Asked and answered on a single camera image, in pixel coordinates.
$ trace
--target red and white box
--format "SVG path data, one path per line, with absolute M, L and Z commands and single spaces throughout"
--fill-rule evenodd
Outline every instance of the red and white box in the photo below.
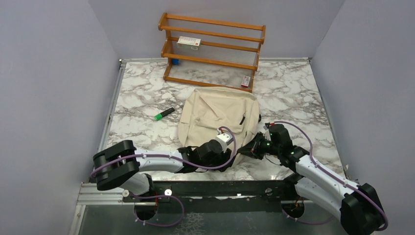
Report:
M 180 36 L 177 46 L 183 49 L 199 50 L 200 39 Z
M 244 79 L 242 80 L 242 84 L 241 87 L 249 87 L 249 82 L 251 81 L 251 77 L 249 76 L 244 76 Z

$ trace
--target marble surface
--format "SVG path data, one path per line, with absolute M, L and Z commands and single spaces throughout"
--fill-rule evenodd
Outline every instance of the marble surface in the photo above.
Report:
M 195 86 L 165 82 L 163 73 L 167 61 L 130 62 L 118 96 L 112 120 L 108 147 L 122 140 L 132 140 L 137 148 L 148 150 L 175 150 L 181 147 L 177 125 L 184 101 Z M 193 77 L 200 81 L 229 82 L 240 85 L 246 71 L 231 71 L 221 67 L 200 71 L 200 67 L 173 68 L 176 76 Z M 302 62 L 260 61 L 255 74 L 253 94 L 258 98 L 262 121 L 257 131 L 264 131 L 264 123 L 274 120 L 292 122 L 311 138 L 314 156 L 335 172 L 344 175 L 342 164 L 311 71 L 310 64 Z M 172 114 L 156 121 L 154 115 L 170 107 Z M 286 125 L 293 143 L 309 149 L 307 140 L 295 128 Z M 274 156 L 268 158 L 279 163 Z M 291 170 L 267 161 L 245 157 L 238 165 L 225 172 L 173 174 L 149 172 L 153 180 L 280 180 Z

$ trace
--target beige backpack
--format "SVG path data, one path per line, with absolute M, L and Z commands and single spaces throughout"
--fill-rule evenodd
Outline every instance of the beige backpack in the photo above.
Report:
M 226 87 L 196 88 L 186 100 L 179 122 L 178 136 L 183 146 L 200 146 L 226 126 L 236 138 L 236 150 L 251 141 L 256 134 L 259 104 L 248 92 Z M 236 155 L 233 165 L 242 160 Z

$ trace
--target white wall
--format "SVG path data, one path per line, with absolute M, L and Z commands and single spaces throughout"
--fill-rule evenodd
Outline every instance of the white wall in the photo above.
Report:
M 87 0 L 0 1 L 1 234 L 68 233 L 117 60 Z
M 390 219 L 415 225 L 415 1 L 346 0 L 312 60 L 349 173 L 373 185 Z
M 344 0 L 89 0 L 121 58 L 159 58 L 163 12 L 267 26 L 262 57 L 312 57 Z

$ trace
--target bolt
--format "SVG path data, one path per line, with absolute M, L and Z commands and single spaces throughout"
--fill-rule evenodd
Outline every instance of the bolt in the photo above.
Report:
M 164 191 L 164 194 L 167 195 L 167 196 L 170 196 L 172 194 L 172 191 L 170 189 L 166 189 Z
M 130 195 L 130 192 L 128 191 L 128 190 L 124 190 L 123 192 L 122 192 L 122 196 L 123 197 L 128 197 Z
M 271 196 L 271 195 L 272 195 L 272 189 L 267 188 L 267 189 L 265 190 L 265 193 L 266 193 L 268 196 Z

